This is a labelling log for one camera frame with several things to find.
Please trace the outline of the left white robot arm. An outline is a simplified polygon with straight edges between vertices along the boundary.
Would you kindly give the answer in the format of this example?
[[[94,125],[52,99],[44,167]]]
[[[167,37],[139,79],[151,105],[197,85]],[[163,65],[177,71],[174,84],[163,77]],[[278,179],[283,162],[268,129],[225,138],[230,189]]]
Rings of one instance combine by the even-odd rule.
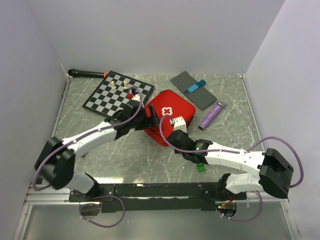
[[[36,181],[42,176],[56,190],[69,188],[87,201],[95,200],[101,192],[99,183],[88,173],[76,172],[75,162],[91,150],[115,141],[135,131],[157,127],[160,119],[154,106],[143,107],[139,100],[130,100],[123,109],[104,119],[97,126],[73,137],[50,138],[35,163]]]

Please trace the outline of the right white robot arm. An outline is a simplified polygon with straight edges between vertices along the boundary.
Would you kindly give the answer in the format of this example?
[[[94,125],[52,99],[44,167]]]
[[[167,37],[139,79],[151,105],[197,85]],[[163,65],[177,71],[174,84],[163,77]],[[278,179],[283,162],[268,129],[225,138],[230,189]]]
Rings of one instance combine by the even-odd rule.
[[[276,149],[251,151],[204,139],[193,141],[182,130],[173,131],[167,141],[177,154],[192,163],[242,171],[241,174],[226,173],[220,179],[218,193],[223,199],[252,191],[264,191],[278,199],[288,197],[294,168]]]

